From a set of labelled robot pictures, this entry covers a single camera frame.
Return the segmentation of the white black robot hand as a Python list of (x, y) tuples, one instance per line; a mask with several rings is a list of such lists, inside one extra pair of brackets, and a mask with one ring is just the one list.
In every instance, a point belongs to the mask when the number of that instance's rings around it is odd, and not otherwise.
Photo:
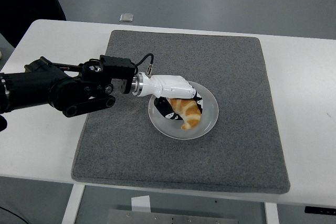
[(196, 107), (203, 110), (203, 99), (194, 87), (181, 76), (138, 74), (138, 87), (133, 93), (138, 97), (154, 95), (157, 99), (157, 109), (167, 119), (180, 120), (182, 116), (177, 113), (169, 99), (191, 100)]

